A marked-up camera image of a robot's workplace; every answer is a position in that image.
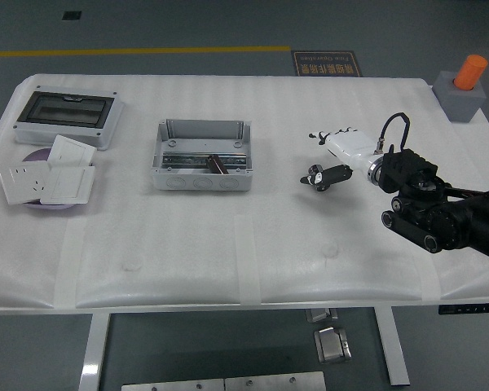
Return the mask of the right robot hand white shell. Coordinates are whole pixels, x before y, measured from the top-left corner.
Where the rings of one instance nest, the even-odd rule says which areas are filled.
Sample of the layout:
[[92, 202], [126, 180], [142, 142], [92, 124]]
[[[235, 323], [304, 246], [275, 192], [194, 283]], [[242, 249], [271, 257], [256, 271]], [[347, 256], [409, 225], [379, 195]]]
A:
[[309, 137], [326, 147], [341, 164], [328, 169], [312, 165], [307, 175], [300, 178], [300, 183], [313, 186], [317, 191], [326, 191], [359, 171], [371, 184], [378, 185], [383, 155], [364, 132], [347, 127], [345, 130], [310, 133]]

